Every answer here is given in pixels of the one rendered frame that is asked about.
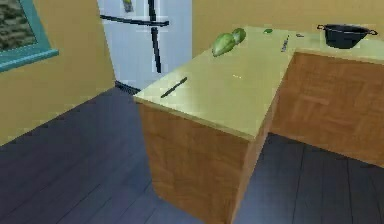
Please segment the teal framed window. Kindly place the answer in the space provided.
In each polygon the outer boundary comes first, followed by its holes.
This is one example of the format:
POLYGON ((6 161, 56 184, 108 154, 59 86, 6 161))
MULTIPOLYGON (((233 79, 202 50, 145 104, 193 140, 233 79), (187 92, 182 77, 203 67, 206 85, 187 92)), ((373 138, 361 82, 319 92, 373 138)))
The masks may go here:
POLYGON ((0 72, 57 56, 33 0, 0 0, 0 72))

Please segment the black cooking pot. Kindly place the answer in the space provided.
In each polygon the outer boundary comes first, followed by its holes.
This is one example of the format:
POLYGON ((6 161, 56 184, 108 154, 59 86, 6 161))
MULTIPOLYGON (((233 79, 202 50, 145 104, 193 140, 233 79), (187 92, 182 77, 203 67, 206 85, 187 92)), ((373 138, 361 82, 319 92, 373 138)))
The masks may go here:
POLYGON ((337 49, 351 49, 368 34, 378 34, 375 30, 348 24, 318 25, 317 29, 324 31, 326 44, 337 49))

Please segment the wooden kitchen counter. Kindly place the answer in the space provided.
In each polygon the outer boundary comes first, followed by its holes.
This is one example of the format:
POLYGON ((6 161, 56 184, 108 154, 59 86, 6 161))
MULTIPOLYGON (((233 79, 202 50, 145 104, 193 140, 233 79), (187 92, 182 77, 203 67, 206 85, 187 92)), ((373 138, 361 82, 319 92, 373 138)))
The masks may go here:
POLYGON ((204 224, 384 224, 384 41, 296 34, 251 27, 136 95, 160 198, 204 224))

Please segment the white fridge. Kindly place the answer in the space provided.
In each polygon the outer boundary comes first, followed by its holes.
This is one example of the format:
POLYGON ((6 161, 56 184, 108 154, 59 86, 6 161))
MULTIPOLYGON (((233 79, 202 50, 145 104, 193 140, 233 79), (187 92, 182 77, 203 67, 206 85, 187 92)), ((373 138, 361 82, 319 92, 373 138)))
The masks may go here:
POLYGON ((192 0, 155 0, 156 21, 150 21, 148 0, 97 0, 115 83, 135 94, 192 59, 192 0), (161 73, 157 73, 151 28, 158 29, 161 73))

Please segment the green lettuce head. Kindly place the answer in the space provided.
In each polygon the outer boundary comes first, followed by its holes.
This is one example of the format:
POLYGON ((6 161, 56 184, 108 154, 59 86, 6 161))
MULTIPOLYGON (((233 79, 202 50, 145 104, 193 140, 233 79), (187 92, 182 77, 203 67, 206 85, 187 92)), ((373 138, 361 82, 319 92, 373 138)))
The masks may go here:
POLYGON ((220 34, 212 45, 212 55, 221 56, 231 51, 236 45, 244 41, 246 31, 243 28, 236 28, 231 33, 220 34))

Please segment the black pencil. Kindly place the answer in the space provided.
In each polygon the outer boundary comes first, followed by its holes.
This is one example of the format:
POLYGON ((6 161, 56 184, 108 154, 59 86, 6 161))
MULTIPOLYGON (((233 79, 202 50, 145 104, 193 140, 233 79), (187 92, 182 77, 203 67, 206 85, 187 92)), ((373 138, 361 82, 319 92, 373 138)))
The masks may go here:
POLYGON ((174 86, 172 86, 170 89, 168 89, 165 93, 163 93, 161 95, 161 98, 164 98, 166 96, 168 96, 170 93, 172 93, 174 90, 176 90, 176 88, 180 85, 182 85, 183 83, 185 83, 186 81, 188 80, 188 77, 184 77, 183 79, 181 79, 178 83, 176 83, 174 86))

